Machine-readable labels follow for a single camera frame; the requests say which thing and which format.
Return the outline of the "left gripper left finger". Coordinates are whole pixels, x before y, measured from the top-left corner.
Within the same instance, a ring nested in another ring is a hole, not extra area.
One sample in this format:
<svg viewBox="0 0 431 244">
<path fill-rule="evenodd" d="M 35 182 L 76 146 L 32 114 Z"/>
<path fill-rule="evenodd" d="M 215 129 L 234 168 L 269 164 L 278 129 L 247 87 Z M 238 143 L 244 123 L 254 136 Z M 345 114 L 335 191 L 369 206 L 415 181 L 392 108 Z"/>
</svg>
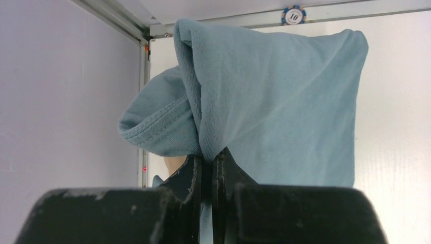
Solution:
<svg viewBox="0 0 431 244">
<path fill-rule="evenodd" d="M 35 203 L 17 243 L 199 243 L 201 159 L 155 188 L 51 190 Z"/>
</svg>

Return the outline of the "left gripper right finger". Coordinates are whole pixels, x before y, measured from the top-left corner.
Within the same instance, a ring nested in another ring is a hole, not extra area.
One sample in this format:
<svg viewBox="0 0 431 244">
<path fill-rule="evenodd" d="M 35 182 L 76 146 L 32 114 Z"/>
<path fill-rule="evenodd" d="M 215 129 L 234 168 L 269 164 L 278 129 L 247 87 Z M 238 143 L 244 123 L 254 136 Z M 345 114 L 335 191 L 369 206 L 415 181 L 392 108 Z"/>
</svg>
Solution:
<svg viewBox="0 0 431 244">
<path fill-rule="evenodd" d="M 260 185 L 228 149 L 212 166 L 214 243 L 387 243 L 361 191 Z"/>
</svg>

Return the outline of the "blue-grey polo t-shirt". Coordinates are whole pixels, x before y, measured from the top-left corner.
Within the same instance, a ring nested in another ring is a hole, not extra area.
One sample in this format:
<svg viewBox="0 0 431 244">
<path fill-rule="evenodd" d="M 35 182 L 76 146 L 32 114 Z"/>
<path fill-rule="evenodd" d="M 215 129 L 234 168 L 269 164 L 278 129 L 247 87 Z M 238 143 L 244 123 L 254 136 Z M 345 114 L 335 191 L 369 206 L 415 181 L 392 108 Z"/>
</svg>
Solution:
<svg viewBox="0 0 431 244">
<path fill-rule="evenodd" d="M 224 149 L 259 184 L 353 186 L 361 31 L 307 37 L 181 19 L 173 41 L 177 65 L 144 87 L 118 131 L 155 155 L 202 158 L 201 243 L 214 243 L 210 170 Z"/>
</svg>

